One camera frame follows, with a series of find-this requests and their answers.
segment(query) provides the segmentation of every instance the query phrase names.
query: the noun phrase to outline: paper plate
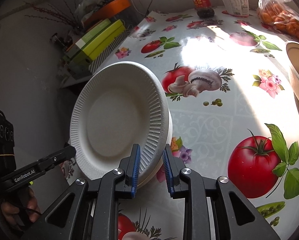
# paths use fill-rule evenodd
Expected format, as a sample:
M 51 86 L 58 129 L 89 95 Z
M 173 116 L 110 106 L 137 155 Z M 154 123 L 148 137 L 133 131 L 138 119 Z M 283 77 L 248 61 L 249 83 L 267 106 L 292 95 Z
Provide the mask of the paper plate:
M 70 140 L 78 166 L 90 179 L 117 168 L 133 144 L 140 144 L 138 184 L 143 185 L 160 168 L 168 130 L 167 100 L 157 77 L 141 64 L 119 62 L 83 88 L 74 106 Z

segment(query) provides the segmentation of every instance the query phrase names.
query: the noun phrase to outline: white plastic container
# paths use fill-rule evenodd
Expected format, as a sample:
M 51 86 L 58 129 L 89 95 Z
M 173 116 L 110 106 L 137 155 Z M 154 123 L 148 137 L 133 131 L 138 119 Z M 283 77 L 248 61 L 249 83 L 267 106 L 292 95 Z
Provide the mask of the white plastic container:
M 223 0 L 228 14 L 233 16 L 249 16 L 248 0 Z

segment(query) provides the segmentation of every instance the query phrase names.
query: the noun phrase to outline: table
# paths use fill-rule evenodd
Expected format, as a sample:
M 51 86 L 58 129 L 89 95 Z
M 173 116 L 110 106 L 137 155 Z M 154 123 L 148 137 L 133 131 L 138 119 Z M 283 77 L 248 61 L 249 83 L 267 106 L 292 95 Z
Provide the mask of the table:
M 284 44 L 292 38 L 255 11 L 214 10 L 206 20 L 193 9 L 151 12 L 99 70 L 135 61 L 155 73 L 172 115 L 173 155 L 202 176 L 228 176 L 288 239 L 299 225 L 299 106 Z M 63 170 L 69 184 L 84 176 L 75 160 Z M 135 229 L 135 239 L 182 239 L 184 200 L 170 198 L 163 169 L 119 209 L 119 229 Z

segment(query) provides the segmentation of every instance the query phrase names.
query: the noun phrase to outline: silver screw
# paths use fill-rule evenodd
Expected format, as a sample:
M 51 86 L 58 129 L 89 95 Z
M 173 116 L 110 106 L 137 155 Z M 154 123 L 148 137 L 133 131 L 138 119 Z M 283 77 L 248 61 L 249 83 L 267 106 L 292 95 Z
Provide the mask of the silver screw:
M 220 176 L 220 177 L 219 177 L 219 181 L 220 181 L 221 183 L 227 183 L 227 182 L 228 182 L 228 177 Z
M 184 169 L 182 169 L 182 173 L 188 175 L 188 174 L 192 173 L 192 170 L 190 168 L 184 168 Z
M 78 178 L 76 181 L 75 181 L 76 185 L 83 185 L 85 183 L 85 179 L 84 178 Z
M 120 168 L 116 168 L 116 169 L 113 169 L 113 173 L 114 173 L 115 175 L 119 175 L 119 174 L 122 174 L 122 173 L 123 173 L 123 170 L 120 169 Z

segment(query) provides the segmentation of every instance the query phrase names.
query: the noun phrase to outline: transparent plastic bag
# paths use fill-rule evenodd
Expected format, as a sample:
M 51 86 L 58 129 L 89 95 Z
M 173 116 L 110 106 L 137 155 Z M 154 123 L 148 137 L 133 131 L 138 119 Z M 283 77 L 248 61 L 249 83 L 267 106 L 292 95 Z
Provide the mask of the transparent plastic bag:
M 259 0 L 258 16 L 264 24 L 299 39 L 299 14 L 285 3 L 291 0 Z

